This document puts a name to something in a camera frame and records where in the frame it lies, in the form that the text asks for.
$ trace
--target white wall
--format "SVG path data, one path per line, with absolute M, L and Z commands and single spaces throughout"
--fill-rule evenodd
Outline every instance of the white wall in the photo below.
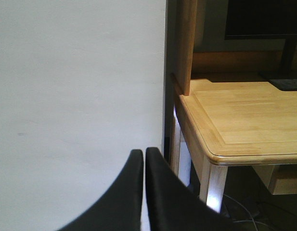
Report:
M 165 0 L 0 0 L 0 231 L 54 230 L 161 148 Z

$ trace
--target wooden drawer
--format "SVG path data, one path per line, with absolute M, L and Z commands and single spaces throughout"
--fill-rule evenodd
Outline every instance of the wooden drawer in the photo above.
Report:
M 271 194 L 297 194 L 297 165 L 264 165 L 253 169 Z

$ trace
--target floor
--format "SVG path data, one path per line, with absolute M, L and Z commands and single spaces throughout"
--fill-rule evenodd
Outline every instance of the floor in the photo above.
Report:
M 194 168 L 191 168 L 190 183 L 190 188 L 198 195 L 200 186 Z M 252 167 L 230 167 L 224 194 L 251 212 L 259 231 L 297 231 L 297 194 L 271 195 Z M 244 209 L 228 197 L 223 197 L 221 212 L 236 222 L 250 220 Z M 250 221 L 243 222 L 243 226 L 247 231 L 256 230 Z

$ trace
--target tabletop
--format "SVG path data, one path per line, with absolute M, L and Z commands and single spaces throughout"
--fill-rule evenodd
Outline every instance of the tabletop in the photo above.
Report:
M 297 164 L 297 91 L 257 73 L 196 74 L 180 101 L 217 165 Z

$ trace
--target monitor stand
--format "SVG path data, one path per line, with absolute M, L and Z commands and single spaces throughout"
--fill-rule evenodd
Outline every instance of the monitor stand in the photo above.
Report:
M 292 61 L 297 45 L 297 38 L 285 40 L 279 70 L 260 72 L 259 75 L 280 90 L 297 90 L 297 71 L 291 71 Z

